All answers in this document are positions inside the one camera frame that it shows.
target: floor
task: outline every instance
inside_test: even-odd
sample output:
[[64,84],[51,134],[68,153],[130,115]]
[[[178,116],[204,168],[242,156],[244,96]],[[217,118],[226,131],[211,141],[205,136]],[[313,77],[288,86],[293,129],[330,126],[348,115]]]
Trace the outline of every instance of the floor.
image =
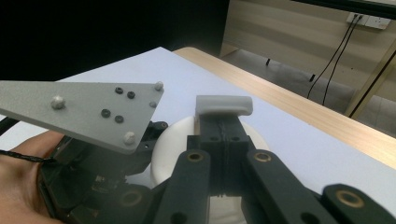
[[[283,63],[267,59],[251,52],[238,49],[222,57],[222,60],[262,77],[289,91],[307,97],[313,82],[312,74],[287,66]],[[328,79],[321,78],[309,95],[309,99],[322,104]],[[347,106],[355,90],[336,82],[331,82],[326,94],[324,105],[340,114],[347,110]],[[366,108],[361,112],[358,121],[372,128],[396,137],[396,103],[387,99],[374,96]]]

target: beige wall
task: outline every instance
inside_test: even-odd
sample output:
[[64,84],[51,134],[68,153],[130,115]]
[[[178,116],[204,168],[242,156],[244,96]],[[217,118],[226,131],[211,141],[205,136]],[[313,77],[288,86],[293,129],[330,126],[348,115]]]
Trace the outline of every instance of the beige wall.
[[[348,14],[289,0],[232,0],[224,42],[318,75],[347,30]],[[357,26],[333,80],[359,90],[395,39],[395,21],[384,31]]]

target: bolt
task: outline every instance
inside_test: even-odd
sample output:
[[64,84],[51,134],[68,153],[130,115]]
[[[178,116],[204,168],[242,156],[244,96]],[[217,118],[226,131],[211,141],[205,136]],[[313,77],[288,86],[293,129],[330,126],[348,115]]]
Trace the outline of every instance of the bolt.
[[131,145],[134,143],[134,133],[133,132],[128,132],[124,135],[124,144],[125,145]]
[[123,89],[122,89],[121,87],[117,87],[116,90],[115,90],[115,92],[116,92],[117,94],[123,94]]
[[62,109],[64,108],[64,104],[66,103],[66,100],[62,98],[59,95],[56,95],[52,98],[52,101],[50,102],[50,106],[52,106],[53,109]]
[[155,108],[155,107],[157,107],[157,103],[155,103],[154,101],[151,101],[151,102],[149,103],[149,106]]
[[123,116],[117,115],[117,116],[114,118],[114,120],[115,120],[117,123],[123,123]]
[[127,96],[129,99],[134,99],[135,94],[133,91],[128,91]]
[[163,89],[163,83],[161,81],[155,83],[154,89],[156,91],[161,91]]
[[102,112],[101,112],[101,115],[102,115],[103,118],[106,119],[106,118],[110,117],[111,112],[108,109],[103,109]]

